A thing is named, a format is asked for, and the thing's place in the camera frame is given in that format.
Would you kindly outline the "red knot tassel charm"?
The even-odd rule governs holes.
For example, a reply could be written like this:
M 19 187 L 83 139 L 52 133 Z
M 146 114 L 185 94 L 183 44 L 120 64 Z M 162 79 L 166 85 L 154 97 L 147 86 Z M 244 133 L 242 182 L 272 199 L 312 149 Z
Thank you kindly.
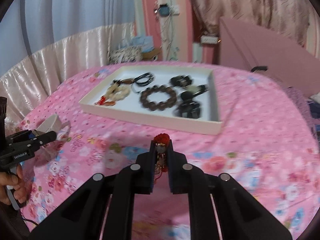
M 163 173 L 168 171 L 167 165 L 167 153 L 170 144 L 170 137 L 167 133 L 161 133 L 154 137 L 152 142 L 155 145 L 156 150 L 156 164 L 155 164 L 155 176 L 154 182 L 156 183 L 161 178 Z

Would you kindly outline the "black hair claw clip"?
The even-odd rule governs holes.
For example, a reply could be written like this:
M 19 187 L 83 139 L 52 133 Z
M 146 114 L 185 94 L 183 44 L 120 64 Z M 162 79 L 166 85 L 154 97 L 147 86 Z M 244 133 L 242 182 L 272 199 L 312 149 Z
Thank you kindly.
M 185 91 L 180 94 L 181 102 L 176 109 L 176 116 L 189 119 L 201 117 L 201 104 L 194 100 L 196 95 Z

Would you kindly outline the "black fluffy scrunchie with charms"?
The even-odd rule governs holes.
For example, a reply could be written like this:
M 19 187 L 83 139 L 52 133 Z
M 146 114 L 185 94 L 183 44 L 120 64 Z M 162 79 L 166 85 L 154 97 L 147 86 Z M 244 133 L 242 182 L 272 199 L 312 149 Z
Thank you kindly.
M 172 87 L 186 88 L 193 83 L 193 79 L 189 75 L 178 75 L 170 79 Z

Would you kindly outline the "red orange charm pendant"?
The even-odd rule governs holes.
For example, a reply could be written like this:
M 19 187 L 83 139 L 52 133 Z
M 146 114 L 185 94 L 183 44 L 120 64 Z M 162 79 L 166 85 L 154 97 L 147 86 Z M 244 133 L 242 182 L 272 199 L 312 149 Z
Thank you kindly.
M 115 101 L 108 101 L 108 98 L 102 96 L 97 102 L 94 103 L 95 105 L 99 106 L 114 106 L 116 104 Z

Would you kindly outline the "pink floral bed sheet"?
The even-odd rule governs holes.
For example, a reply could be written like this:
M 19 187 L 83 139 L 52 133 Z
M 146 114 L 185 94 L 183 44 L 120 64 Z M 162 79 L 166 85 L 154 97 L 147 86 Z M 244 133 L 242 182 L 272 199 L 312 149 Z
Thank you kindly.
M 134 163 L 162 133 L 82 111 L 80 99 L 115 70 L 104 66 L 70 77 L 21 122 L 20 129 L 35 129 L 57 114 L 71 123 L 52 156 L 42 150 L 23 164 L 30 198 L 22 215 L 29 229 L 93 174 L 109 176 Z M 272 80 L 233 68 L 212 70 L 222 131 L 168 131 L 174 149 L 208 174 L 230 174 L 298 238 L 319 209 L 319 151 L 310 128 Z

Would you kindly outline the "blue and cream curtain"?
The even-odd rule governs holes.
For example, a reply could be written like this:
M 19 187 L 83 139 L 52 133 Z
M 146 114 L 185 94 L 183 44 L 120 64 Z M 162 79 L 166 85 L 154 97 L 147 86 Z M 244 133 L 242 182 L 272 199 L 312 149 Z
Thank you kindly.
M 14 0 L 1 21 L 1 95 L 20 122 L 133 35 L 134 0 Z

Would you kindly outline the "black white patterned bag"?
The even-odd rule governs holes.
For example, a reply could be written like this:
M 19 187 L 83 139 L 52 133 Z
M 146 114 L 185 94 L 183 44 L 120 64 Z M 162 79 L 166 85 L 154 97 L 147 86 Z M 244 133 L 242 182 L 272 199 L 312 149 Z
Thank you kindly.
M 138 62 L 142 60 L 141 46 L 129 46 L 110 53 L 110 64 Z

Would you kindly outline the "brown cardboard box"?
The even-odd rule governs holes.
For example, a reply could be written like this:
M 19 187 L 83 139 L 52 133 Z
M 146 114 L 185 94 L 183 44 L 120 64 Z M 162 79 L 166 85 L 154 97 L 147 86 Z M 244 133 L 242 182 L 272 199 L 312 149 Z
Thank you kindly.
M 161 52 L 161 48 L 154 48 L 150 52 L 142 53 L 142 61 L 157 61 Z

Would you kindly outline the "light blue paper bag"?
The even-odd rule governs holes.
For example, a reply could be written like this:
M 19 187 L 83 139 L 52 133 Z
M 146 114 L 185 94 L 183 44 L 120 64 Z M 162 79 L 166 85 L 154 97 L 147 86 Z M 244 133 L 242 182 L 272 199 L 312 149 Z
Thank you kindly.
M 151 52 L 155 46 L 153 42 L 152 36 L 135 36 L 132 38 L 124 38 L 120 42 L 118 48 L 127 48 L 130 46 L 140 47 L 142 50 L 142 53 L 148 53 Z

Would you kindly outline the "purple dotted blanket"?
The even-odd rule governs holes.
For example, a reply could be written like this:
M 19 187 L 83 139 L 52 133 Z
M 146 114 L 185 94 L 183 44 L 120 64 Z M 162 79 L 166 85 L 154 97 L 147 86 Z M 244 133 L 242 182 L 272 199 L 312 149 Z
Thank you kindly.
M 315 132 L 315 124 L 310 113 L 310 108 L 302 92 L 295 87 L 288 87 L 285 88 L 285 93 L 287 94 L 289 99 L 291 99 L 292 102 L 295 104 L 300 114 L 304 118 L 305 122 L 307 123 L 308 127 L 310 128 L 311 132 Z

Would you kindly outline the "dark blue patterned quilt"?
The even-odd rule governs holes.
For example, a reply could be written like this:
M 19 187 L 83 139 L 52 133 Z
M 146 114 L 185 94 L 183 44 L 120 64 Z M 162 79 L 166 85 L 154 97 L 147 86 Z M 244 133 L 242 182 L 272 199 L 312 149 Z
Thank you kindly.
M 314 100 L 308 101 L 308 106 L 310 108 L 310 113 L 312 116 L 313 123 L 315 125 L 315 131 L 317 134 L 317 138 L 319 139 L 319 121 L 320 121 L 320 107 L 319 103 Z

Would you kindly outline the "pink headboard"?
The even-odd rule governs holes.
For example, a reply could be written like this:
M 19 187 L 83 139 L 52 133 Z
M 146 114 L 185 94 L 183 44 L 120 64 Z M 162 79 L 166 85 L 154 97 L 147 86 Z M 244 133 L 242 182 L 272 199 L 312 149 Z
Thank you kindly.
M 250 71 L 266 66 L 267 72 L 310 97 L 319 92 L 319 59 L 289 38 L 263 27 L 220 18 L 220 64 Z

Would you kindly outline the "white power strip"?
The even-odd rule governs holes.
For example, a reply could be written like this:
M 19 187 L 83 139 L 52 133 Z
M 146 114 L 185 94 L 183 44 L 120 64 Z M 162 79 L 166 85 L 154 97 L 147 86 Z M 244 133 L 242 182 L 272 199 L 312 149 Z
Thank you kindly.
M 218 44 L 220 39 L 217 36 L 202 35 L 200 41 L 202 44 Z

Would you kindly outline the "pink patterned curtain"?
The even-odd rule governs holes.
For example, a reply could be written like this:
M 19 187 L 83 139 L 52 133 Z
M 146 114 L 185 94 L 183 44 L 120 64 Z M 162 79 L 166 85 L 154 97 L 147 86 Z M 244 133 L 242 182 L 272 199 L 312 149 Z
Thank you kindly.
M 319 14 L 310 0 L 190 0 L 201 30 L 220 31 L 227 17 L 270 29 L 319 57 Z

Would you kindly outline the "wall socket with blue charger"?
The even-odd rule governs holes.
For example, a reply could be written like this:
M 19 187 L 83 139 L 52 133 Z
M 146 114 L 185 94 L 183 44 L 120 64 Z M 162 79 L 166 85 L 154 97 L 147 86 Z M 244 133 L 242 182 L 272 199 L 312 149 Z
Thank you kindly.
M 179 5 L 157 4 L 154 8 L 154 14 L 160 17 L 177 16 L 180 14 Z

